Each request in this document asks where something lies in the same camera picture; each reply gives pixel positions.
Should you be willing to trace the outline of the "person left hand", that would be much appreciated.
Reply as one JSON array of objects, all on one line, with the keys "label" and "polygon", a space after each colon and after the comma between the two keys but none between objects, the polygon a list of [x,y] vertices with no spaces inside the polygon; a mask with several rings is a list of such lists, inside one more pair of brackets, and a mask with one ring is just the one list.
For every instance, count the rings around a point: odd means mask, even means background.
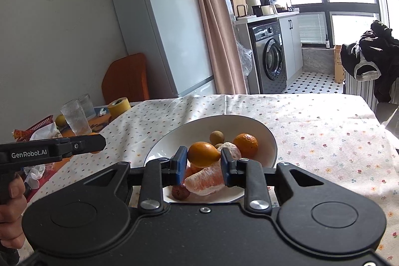
[{"label": "person left hand", "polygon": [[1,205],[1,244],[10,249],[21,249],[25,242],[22,230],[22,213],[27,202],[24,196],[25,186],[22,178],[16,175],[9,183],[10,200]]}]

